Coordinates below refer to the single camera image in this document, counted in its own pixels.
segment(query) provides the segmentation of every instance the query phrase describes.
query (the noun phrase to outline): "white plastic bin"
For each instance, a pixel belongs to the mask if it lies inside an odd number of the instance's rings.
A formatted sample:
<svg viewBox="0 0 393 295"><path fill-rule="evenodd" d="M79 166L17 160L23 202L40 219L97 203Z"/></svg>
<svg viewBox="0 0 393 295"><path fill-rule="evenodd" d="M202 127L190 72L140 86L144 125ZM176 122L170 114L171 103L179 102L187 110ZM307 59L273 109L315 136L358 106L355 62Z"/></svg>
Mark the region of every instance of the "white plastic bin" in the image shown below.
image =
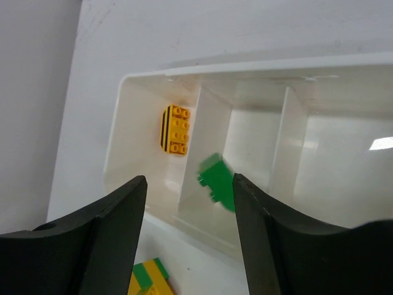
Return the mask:
<svg viewBox="0 0 393 295"><path fill-rule="evenodd" d="M393 55L351 55L197 66L126 77L120 84L104 185L149 183L147 212L232 257L235 215L197 181L224 155L273 197L352 227L393 211ZM164 109L191 109L189 152L159 145Z"/></svg>

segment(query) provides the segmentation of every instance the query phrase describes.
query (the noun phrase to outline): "white table surface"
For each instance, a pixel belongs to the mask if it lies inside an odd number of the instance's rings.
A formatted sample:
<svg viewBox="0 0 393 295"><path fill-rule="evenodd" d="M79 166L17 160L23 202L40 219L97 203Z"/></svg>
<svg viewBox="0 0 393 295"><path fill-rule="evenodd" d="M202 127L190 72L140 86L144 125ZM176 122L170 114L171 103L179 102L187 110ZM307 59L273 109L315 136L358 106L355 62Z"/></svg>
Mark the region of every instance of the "white table surface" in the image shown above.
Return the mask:
<svg viewBox="0 0 393 295"><path fill-rule="evenodd" d="M104 161L125 74L393 51L392 13L391 0L84 0L48 220L104 196ZM160 256L179 294L248 294L241 263L164 228L145 219L136 262Z"/></svg>

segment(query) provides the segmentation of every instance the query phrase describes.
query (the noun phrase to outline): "yellow and green lego brick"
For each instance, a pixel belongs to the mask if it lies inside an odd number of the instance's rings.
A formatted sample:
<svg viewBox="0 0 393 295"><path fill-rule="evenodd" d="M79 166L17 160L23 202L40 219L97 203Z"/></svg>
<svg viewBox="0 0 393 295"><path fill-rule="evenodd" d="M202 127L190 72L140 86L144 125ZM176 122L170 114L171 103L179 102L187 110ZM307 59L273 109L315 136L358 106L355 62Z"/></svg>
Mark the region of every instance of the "yellow and green lego brick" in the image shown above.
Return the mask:
<svg viewBox="0 0 393 295"><path fill-rule="evenodd" d="M167 279L169 274L159 258L135 264L128 295L174 295Z"/></svg>

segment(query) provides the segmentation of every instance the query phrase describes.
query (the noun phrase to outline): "green lego brick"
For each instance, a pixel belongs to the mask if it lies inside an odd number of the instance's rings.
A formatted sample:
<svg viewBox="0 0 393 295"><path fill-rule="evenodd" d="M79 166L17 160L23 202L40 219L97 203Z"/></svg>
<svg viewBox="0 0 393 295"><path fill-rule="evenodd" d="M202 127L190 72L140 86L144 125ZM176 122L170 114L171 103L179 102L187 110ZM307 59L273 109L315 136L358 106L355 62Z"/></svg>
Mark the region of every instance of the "green lego brick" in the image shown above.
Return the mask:
<svg viewBox="0 0 393 295"><path fill-rule="evenodd" d="M154 262L156 263L158 269L160 270L162 276L164 277L165 280L169 279L169 274L167 273L166 269L164 268L164 266L161 263L160 258L155 258Z"/></svg>
<svg viewBox="0 0 393 295"><path fill-rule="evenodd" d="M208 186L213 202L220 202L226 209L235 212L233 201L233 173L227 167L222 156L215 153L200 164L198 181Z"/></svg>
<svg viewBox="0 0 393 295"><path fill-rule="evenodd" d="M141 286L141 290L147 290L153 285L153 281L142 263L134 265L133 273L139 285Z"/></svg>

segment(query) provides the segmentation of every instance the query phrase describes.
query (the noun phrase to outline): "black stripe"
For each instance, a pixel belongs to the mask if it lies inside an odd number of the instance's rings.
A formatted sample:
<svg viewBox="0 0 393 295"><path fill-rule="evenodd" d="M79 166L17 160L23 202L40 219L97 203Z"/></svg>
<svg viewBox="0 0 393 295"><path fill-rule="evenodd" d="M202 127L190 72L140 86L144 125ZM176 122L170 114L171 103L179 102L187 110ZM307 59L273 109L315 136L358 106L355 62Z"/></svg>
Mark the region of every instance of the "black stripe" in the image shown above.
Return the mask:
<svg viewBox="0 0 393 295"><path fill-rule="evenodd" d="M165 112L162 114L162 126L161 126L161 147L163 148L164 143L164 124L165 124Z"/></svg>
<svg viewBox="0 0 393 295"><path fill-rule="evenodd" d="M168 150L168 129L169 129L169 117L171 115L171 106L168 106L166 114L166 135L165 135L165 151Z"/></svg>

